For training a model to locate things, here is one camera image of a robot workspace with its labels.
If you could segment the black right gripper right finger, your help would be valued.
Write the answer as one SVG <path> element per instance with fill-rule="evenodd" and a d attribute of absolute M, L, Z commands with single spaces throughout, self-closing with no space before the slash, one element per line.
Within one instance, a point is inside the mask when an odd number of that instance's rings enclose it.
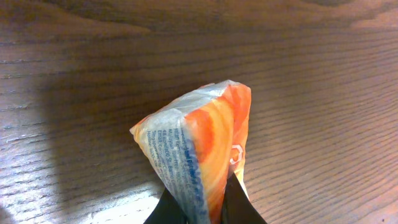
<path fill-rule="evenodd" d="M 267 224 L 247 198 L 238 178 L 227 181 L 221 212 L 222 224 Z"/>

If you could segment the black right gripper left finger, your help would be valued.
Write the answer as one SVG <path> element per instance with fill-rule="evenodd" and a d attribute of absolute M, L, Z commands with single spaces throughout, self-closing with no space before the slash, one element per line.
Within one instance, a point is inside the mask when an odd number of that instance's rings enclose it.
<path fill-rule="evenodd" d="M 144 224 L 186 224 L 187 218 L 167 188 Z"/>

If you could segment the orange tissue pack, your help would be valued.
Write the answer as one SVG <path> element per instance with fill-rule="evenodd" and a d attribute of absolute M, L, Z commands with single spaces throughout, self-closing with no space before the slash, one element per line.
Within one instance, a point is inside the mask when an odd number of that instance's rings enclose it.
<path fill-rule="evenodd" d="M 220 223 L 227 179 L 243 184 L 251 89 L 225 80 L 186 93 L 130 132 L 189 223 Z"/>

